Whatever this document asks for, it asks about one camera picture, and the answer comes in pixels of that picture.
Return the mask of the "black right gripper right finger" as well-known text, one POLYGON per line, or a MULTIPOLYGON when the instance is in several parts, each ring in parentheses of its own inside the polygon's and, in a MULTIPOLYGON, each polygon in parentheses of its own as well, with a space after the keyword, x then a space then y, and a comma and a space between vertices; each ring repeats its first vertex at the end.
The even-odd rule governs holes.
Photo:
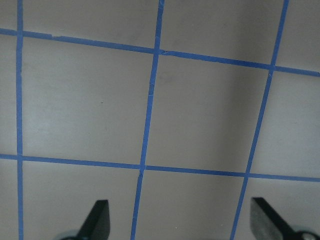
POLYGON ((263 197, 250 200, 250 230, 256 240, 294 240, 296 232, 263 197))

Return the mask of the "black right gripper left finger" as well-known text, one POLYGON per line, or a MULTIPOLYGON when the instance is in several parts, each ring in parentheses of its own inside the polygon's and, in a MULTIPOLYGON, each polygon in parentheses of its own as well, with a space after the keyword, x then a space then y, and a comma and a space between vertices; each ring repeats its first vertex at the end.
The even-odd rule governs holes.
POLYGON ((77 233, 76 239, 107 240, 110 231, 109 201, 97 200, 77 233))

